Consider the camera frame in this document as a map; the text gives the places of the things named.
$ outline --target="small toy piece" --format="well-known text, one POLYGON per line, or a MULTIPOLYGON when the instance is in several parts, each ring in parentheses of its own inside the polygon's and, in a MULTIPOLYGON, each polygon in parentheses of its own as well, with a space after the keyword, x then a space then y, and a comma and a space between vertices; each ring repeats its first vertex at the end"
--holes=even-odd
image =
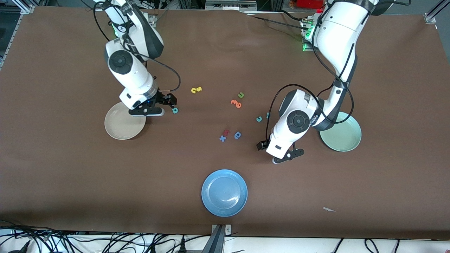
POLYGON ((195 94, 196 92, 200 92, 200 91, 202 91, 202 88, 201 88, 200 86, 199 86, 198 88, 192 88, 192 89, 191 89, 191 92, 194 93, 194 94, 195 94))
POLYGON ((236 100, 231 100, 231 104, 235 104, 236 105, 236 108, 241 108, 241 103, 239 103, 238 101, 236 101, 236 100))

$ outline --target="white floor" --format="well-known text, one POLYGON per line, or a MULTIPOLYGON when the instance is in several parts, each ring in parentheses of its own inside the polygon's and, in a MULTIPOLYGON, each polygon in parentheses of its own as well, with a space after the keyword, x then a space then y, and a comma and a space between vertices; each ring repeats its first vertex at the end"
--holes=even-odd
MULTIPOLYGON (((137 235, 132 235, 123 240, 131 240, 137 235)), ((193 235, 187 235, 185 238, 189 239, 193 235)), ((8 237, 1 237, 0 242, 3 242, 8 237)), ((101 253, 109 243, 110 235, 71 235, 70 241, 79 248, 83 253, 101 253), (96 240, 93 242, 78 242, 78 240, 91 240, 103 238, 106 240, 96 240)), ((198 238, 186 243, 187 250, 203 249, 208 241, 208 236, 198 238)), ((136 239, 137 244, 149 245, 153 239, 153 235, 146 235, 136 239)), ((181 241, 181 235, 171 235, 164 240, 174 239, 178 244, 181 241)), ((20 248, 28 241, 28 238, 10 239, 0 247, 0 253, 8 253, 12 250, 20 250, 20 248)), ((264 238, 264 237, 227 237, 225 239, 225 249, 223 253, 236 253, 242 251, 243 253, 332 253, 340 239, 326 239, 326 238, 264 238)), ((48 240, 47 243, 55 251, 67 252, 67 250, 59 242, 59 239, 48 240)), ((394 248, 397 243, 395 239, 374 239, 380 253, 394 253, 394 248)), ((108 252, 117 252, 125 243, 119 242, 114 245, 108 252)), ((375 249, 368 243, 373 252, 375 249)), ((42 244, 42 253, 47 253, 49 250, 42 244)), ((162 245, 156 246, 157 253, 166 253, 174 246, 173 241, 169 241, 162 245)), ((143 252, 147 247, 132 245, 134 248, 127 248, 121 250, 121 253, 137 253, 143 252)), ((450 249, 450 241, 433 241, 433 240, 401 240, 398 253, 445 253, 450 249)), ((341 243, 339 253, 370 253, 364 244, 364 239, 344 239, 341 243)), ((36 242, 31 240, 27 253, 39 253, 36 247, 36 242)))

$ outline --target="white surface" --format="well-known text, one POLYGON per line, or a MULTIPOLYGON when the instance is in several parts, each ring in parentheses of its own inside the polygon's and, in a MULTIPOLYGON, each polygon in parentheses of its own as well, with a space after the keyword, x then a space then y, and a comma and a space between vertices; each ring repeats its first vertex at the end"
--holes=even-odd
MULTIPOLYGON (((90 240, 95 238, 110 239, 110 235, 73 235, 70 236, 71 242, 78 247, 83 253, 100 253, 108 244, 107 240, 94 241, 88 243, 80 243, 73 238, 90 240)), ((130 240, 136 237, 135 235, 127 237, 130 240)), ((192 238, 192 235, 186 236, 186 239, 192 238)), ((136 243, 149 245, 152 241, 153 235, 146 235, 144 239, 139 238, 135 240, 136 243)), ((209 237, 202 237, 186 243, 187 250, 203 249, 209 237)), ((181 235, 171 235, 166 239, 175 239, 177 243, 181 240, 181 235)), ((0 247, 0 253, 7 253, 11 250, 19 250, 28 239, 11 239, 0 247)), ((393 253, 396 245, 394 239, 374 239, 373 240, 379 249, 380 253, 393 253)), ((339 239, 325 239, 325 238, 262 238, 262 237, 226 237, 224 253, 236 252, 239 250, 243 253, 331 253, 335 249, 339 239)), ((124 243, 117 243, 109 252, 116 252, 124 243)), ((372 245, 368 243, 369 247, 374 251, 372 245)), ((166 253, 173 247, 173 242, 167 242, 156 246, 157 253, 166 253)), ((134 246, 136 252, 140 253, 144 250, 142 246, 134 246)), ((398 253, 445 253, 450 249, 449 241, 431 241, 431 240, 401 240, 398 253)), ((66 252, 65 249, 58 245, 58 250, 66 252)), ((121 251, 122 253, 134 253, 134 250, 128 249, 121 251)), ((39 253, 36 243, 32 241, 27 253, 39 253)), ((345 239, 339 247, 338 253, 369 253, 364 246, 364 239, 345 239)))
POLYGON ((114 139, 127 140, 138 135, 145 125, 145 117, 133 117, 128 108, 117 103, 106 113, 105 130, 114 139))

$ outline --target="orange toy number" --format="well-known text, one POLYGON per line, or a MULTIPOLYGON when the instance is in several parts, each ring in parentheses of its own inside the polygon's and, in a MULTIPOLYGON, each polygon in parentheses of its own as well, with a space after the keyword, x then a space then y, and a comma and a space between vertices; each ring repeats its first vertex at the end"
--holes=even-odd
POLYGON ((235 104, 235 105, 236 105, 236 108, 241 108, 241 106, 242 106, 242 104, 239 103, 239 102, 236 101, 236 100, 231 100, 231 104, 235 104))

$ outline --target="black circular joint cap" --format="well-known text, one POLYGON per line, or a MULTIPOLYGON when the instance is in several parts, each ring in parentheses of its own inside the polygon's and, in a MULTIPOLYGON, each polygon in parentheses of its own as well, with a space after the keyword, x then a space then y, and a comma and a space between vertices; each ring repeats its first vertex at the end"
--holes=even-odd
POLYGON ((310 125, 310 119, 308 115, 300 110, 292 111, 286 119, 289 130, 294 134, 299 134, 308 129, 310 125))
POLYGON ((109 67, 116 73, 125 75, 131 71, 133 65, 133 57, 130 52, 119 50, 109 57, 109 67))

